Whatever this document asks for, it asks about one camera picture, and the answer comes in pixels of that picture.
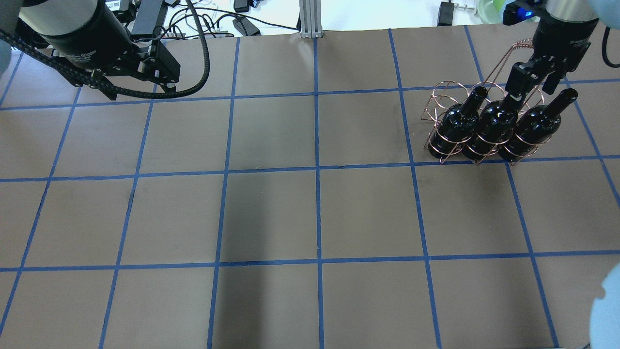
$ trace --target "wine bottle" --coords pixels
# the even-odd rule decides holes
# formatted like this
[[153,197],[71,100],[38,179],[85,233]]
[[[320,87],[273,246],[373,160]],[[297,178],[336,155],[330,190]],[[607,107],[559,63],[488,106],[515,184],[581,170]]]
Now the wine bottle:
[[465,143],[463,155],[475,161],[484,159],[493,150],[495,143],[506,140],[515,126],[522,105],[522,97],[515,99],[511,95],[489,103],[480,113],[476,135]]
[[500,149],[500,156],[506,161],[520,160],[536,144],[548,140],[560,127],[560,113],[577,99],[578,93],[567,88],[549,103],[548,106],[536,106],[528,110],[516,123],[510,140]]
[[487,97],[487,89],[476,87],[463,103],[457,103],[450,108],[437,125],[436,132],[428,141],[428,152],[434,157],[447,158],[458,143],[467,140],[474,134],[478,123],[478,108]]

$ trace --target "metal post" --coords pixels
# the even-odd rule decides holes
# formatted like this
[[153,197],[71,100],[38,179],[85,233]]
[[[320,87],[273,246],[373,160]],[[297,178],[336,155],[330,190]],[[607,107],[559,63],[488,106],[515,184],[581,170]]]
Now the metal post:
[[323,37],[321,26],[321,0],[299,0],[301,37]]

